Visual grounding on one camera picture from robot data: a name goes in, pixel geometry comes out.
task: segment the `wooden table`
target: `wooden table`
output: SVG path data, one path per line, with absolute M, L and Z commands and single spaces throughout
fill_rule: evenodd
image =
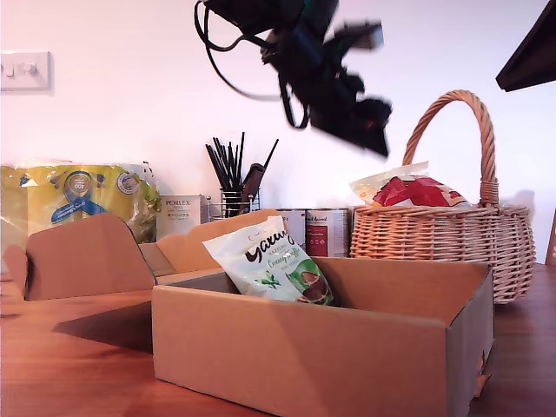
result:
M 265 415 L 155 379 L 149 291 L 24 302 L 9 276 L 1 289 L 3 417 Z M 556 268 L 496 308 L 488 368 L 470 415 L 556 416 Z

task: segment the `snack package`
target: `snack package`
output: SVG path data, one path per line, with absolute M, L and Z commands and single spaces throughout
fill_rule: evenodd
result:
M 2 190 L 23 193 L 24 203 L 4 202 L 2 220 L 25 224 L 26 235 L 108 211 L 128 224 L 137 242 L 156 237 L 160 196 L 148 166 L 61 162 L 3 167 Z
M 460 193 L 427 176 L 427 169 L 427 162 L 416 163 L 362 178 L 349 186 L 366 204 L 375 207 L 471 206 Z
M 279 215 L 203 244 L 244 295 L 333 303 L 319 267 L 286 233 Z

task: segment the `cardboard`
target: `cardboard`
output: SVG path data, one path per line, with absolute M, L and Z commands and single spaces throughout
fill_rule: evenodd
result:
M 22 252 L 10 248 L 4 259 L 27 301 L 138 291 L 155 283 L 131 231 L 109 213 L 35 233 L 27 256 Z M 29 268 L 23 269 L 25 262 Z
M 138 247 L 95 215 L 6 251 L 26 300 L 152 288 L 155 375 L 279 415 L 467 415 L 487 379 L 487 266 L 314 258 L 332 308 L 239 295 L 202 242 L 265 221 L 261 210 Z
M 202 235 L 212 239 L 264 222 L 269 215 L 279 214 L 261 210 L 208 223 Z M 138 246 L 125 222 L 111 213 L 37 232 L 29 237 L 26 252 L 11 246 L 3 259 L 26 301 L 152 289 L 157 281 L 180 281 L 183 273 L 219 268 L 198 230 Z
M 348 308 L 228 294 L 223 271 L 155 287 L 156 377 L 278 415 L 467 415 L 493 344 L 488 268 L 315 260 Z

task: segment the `metal utensil holder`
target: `metal utensil holder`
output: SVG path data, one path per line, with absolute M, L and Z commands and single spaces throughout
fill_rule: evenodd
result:
M 256 195 L 249 196 L 249 207 L 240 213 L 242 206 L 243 191 L 224 191 L 220 189 L 220 201 L 212 202 L 211 197 L 208 200 L 208 218 L 211 222 L 234 217 L 239 214 L 249 213 L 261 209 L 261 191 Z

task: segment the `red snack bag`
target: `red snack bag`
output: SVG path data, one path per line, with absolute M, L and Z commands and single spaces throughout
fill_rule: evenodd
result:
M 367 204 L 376 207 L 470 206 L 460 193 L 424 175 L 427 162 L 369 176 L 350 184 L 352 190 Z

